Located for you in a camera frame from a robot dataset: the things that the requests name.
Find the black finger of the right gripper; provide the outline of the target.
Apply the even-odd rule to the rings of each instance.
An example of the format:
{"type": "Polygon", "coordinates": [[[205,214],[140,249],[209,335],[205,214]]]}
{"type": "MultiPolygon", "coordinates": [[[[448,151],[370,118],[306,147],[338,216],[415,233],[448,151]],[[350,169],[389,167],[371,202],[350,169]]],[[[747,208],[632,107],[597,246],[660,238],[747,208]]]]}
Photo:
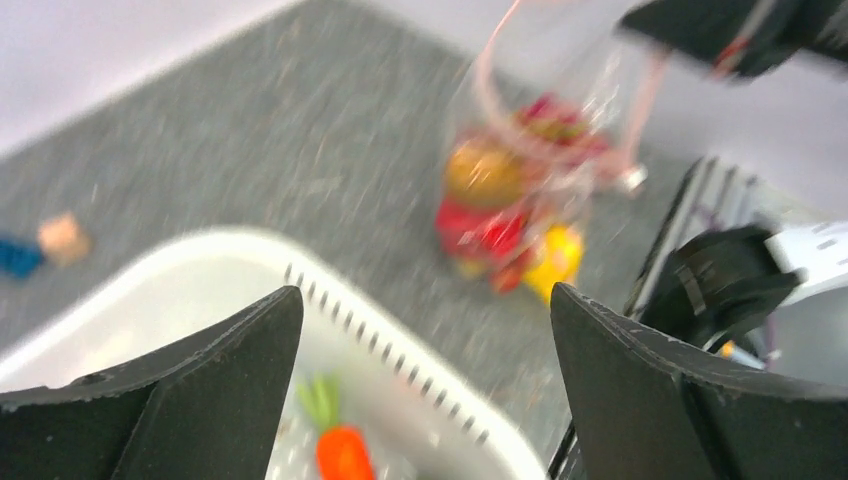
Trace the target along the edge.
{"type": "Polygon", "coordinates": [[[847,64],[845,1],[647,1],[619,27],[720,76],[758,77],[799,51],[847,64]]]}

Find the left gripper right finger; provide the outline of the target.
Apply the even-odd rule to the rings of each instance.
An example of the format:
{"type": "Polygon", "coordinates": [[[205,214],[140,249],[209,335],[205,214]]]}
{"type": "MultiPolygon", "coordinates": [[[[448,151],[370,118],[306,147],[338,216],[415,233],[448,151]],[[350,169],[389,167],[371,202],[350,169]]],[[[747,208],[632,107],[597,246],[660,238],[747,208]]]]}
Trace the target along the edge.
{"type": "Polygon", "coordinates": [[[843,479],[847,391],[721,359],[574,288],[551,324],[592,479],[843,479]]]}

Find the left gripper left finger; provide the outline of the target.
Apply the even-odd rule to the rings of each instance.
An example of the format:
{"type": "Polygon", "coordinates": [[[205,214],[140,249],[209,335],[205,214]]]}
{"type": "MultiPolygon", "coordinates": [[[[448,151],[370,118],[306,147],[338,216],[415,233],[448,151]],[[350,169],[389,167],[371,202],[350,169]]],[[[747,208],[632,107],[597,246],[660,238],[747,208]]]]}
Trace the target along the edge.
{"type": "Polygon", "coordinates": [[[280,288],[151,353],[1,397],[5,479],[261,479],[304,320],[280,288]]]}

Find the orange carrot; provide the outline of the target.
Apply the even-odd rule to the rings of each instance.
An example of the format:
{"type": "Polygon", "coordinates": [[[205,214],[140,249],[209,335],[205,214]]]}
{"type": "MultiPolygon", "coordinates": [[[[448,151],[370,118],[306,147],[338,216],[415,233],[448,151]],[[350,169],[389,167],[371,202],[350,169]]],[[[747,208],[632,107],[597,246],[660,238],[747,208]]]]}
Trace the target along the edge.
{"type": "Polygon", "coordinates": [[[317,433],[315,461],[325,480],[375,480],[361,431],[342,421],[338,382],[315,375],[296,390],[303,411],[317,433]]]}

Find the yellow pear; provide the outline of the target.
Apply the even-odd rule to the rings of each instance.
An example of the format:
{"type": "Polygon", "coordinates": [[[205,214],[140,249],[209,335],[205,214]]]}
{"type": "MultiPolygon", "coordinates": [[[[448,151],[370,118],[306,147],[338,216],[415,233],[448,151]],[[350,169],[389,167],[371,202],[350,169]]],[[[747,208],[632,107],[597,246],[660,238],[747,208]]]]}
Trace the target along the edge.
{"type": "Polygon", "coordinates": [[[531,253],[533,256],[522,281],[549,306],[555,284],[576,281],[584,254],[582,236],[573,228],[553,225],[531,253]]]}

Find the clear zip top bag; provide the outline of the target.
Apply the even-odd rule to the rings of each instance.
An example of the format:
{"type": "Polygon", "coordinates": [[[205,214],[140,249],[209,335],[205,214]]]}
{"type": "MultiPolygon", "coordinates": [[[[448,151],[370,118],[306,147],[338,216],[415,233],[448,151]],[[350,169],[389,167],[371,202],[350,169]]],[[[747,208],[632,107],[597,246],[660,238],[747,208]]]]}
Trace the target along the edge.
{"type": "Polygon", "coordinates": [[[469,66],[446,128],[434,228],[456,268],[498,292],[548,301],[585,252],[592,194],[636,192],[642,133],[670,52],[610,28],[562,45],[580,1],[515,1],[469,66]]]}

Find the white plastic basket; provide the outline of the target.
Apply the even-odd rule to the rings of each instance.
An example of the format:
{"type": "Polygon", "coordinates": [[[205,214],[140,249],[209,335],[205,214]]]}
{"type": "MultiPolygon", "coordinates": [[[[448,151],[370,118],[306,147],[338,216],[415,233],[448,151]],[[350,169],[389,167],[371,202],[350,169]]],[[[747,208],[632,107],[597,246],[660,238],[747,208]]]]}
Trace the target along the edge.
{"type": "Polygon", "coordinates": [[[303,299],[293,381],[333,373],[379,479],[543,479],[529,442],[398,319],[305,248],[216,228],[140,257],[1,356],[3,391],[50,392],[187,338],[283,286],[303,299]]]}

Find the red bell pepper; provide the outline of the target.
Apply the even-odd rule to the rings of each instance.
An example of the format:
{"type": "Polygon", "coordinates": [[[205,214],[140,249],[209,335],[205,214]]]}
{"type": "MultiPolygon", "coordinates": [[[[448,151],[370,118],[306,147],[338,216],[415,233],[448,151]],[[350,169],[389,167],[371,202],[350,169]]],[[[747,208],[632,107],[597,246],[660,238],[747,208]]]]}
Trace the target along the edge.
{"type": "Polygon", "coordinates": [[[445,198],[434,226],[446,253],[502,260],[518,251],[527,217],[522,210],[476,210],[445,198]]]}

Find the strawberry bunch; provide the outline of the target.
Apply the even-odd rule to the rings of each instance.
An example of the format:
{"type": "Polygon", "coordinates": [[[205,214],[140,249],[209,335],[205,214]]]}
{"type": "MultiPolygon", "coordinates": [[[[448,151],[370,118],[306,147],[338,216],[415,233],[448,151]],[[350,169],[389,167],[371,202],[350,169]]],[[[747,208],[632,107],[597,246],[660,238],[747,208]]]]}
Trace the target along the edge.
{"type": "Polygon", "coordinates": [[[506,256],[483,252],[455,257],[453,265],[462,277],[486,281],[492,290],[504,293],[519,286],[523,275],[531,268],[535,260],[536,256],[530,252],[506,256]]]}

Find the brown kiwi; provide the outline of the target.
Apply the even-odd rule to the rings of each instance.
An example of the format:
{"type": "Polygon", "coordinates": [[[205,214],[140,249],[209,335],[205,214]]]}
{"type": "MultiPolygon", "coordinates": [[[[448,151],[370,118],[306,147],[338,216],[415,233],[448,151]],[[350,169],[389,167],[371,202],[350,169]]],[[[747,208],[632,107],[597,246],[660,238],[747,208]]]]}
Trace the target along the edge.
{"type": "Polygon", "coordinates": [[[449,197],[469,207],[510,205],[524,194],[522,163],[503,148],[466,143],[450,155],[443,186],[449,197]]]}

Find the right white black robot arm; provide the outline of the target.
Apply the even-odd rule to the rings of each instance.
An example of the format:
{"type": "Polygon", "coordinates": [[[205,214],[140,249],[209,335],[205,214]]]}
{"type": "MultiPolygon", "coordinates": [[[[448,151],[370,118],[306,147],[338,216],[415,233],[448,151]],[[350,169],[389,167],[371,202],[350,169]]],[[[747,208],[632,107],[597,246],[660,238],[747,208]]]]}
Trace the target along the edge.
{"type": "MultiPolygon", "coordinates": [[[[798,51],[847,61],[844,1],[649,1],[620,26],[720,77],[754,78],[798,51]]],[[[656,330],[716,351],[759,327],[801,284],[800,268],[779,265],[768,250],[763,227],[710,229],[664,253],[672,222],[668,216],[625,307],[656,330]]]]}

